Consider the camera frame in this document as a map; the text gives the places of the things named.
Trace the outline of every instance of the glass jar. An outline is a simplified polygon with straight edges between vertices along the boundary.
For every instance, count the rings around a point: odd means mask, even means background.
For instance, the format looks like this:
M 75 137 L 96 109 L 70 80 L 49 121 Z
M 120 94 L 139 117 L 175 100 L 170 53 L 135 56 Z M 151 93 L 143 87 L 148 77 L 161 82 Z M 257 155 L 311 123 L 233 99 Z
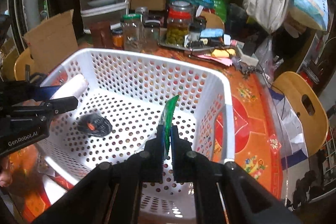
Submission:
M 126 51 L 141 52 L 143 49 L 144 32 L 140 14 L 124 15 L 121 21 Z
M 191 14 L 171 10 L 167 19 L 166 44 L 184 47 L 185 36 L 189 34 Z
M 190 41 L 198 41 L 202 32 L 201 22 L 194 20 L 194 22 L 189 27 L 189 36 Z
M 141 15 L 141 22 L 144 23 L 148 20 L 148 8 L 147 7 L 138 7 L 135 9 L 136 14 Z
M 122 28 L 112 30 L 112 42 L 114 47 L 122 48 L 124 46 L 124 37 Z
M 145 43 L 143 50 L 145 52 L 155 52 L 159 47 L 160 22 L 147 21 L 144 23 Z
M 113 44 L 109 21 L 101 21 L 91 24 L 90 32 L 95 48 L 112 48 Z

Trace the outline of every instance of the round table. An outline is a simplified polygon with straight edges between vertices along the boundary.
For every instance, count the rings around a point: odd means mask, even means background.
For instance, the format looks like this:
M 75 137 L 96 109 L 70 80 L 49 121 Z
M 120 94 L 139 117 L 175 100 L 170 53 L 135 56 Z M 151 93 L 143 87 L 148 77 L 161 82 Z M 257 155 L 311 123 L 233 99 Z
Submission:
M 248 79 L 234 67 L 195 60 L 182 52 L 160 48 L 155 55 L 181 60 L 208 67 L 223 73 L 230 82 L 235 119 L 236 155 L 235 161 L 275 197 L 281 197 L 282 166 L 279 148 L 274 145 L 277 135 L 274 130 L 265 92 L 256 77 Z M 215 147 L 213 160 L 221 155 L 223 120 L 219 115 L 215 126 Z M 42 184 L 42 174 L 36 171 L 38 151 L 34 145 L 26 147 L 10 156 L 13 183 L 8 188 L 22 217 L 33 221 L 43 213 L 50 202 Z M 62 177 L 50 177 L 63 188 L 73 186 Z

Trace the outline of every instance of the black jar lid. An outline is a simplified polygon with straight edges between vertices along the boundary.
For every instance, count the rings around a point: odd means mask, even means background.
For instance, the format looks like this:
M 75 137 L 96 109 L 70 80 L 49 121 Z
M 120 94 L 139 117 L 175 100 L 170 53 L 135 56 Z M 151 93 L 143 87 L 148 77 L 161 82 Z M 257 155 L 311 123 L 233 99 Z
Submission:
M 123 34 L 123 29 L 122 28 L 114 29 L 112 30 L 112 34 Z
M 158 22 L 146 21 L 143 26 L 145 28 L 160 28 L 161 24 Z
M 190 32 L 201 32 L 203 29 L 204 28 L 199 21 L 194 21 L 189 27 Z

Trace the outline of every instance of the blue cloth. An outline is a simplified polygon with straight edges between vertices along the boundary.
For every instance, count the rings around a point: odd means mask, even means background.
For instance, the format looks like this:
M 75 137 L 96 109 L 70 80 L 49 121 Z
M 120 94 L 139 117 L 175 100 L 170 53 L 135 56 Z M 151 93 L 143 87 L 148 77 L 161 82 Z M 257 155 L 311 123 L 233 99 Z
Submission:
M 281 101 L 285 97 L 283 94 L 275 92 L 272 88 L 268 88 L 268 90 L 274 100 Z
M 296 151 L 293 155 L 287 157 L 287 168 L 290 168 L 304 160 L 308 159 L 307 156 L 302 152 L 302 150 Z M 286 169 L 286 159 L 281 159 L 282 170 Z
M 200 38 L 222 37 L 224 31 L 222 29 L 205 29 L 201 32 Z

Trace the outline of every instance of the orange jar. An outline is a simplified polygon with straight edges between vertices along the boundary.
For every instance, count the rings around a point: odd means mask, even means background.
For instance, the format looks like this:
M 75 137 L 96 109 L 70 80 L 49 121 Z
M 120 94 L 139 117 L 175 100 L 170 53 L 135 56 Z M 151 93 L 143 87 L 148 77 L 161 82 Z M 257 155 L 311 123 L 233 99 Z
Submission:
M 124 38 L 122 28 L 112 30 L 112 42 L 114 47 L 123 48 L 124 47 Z

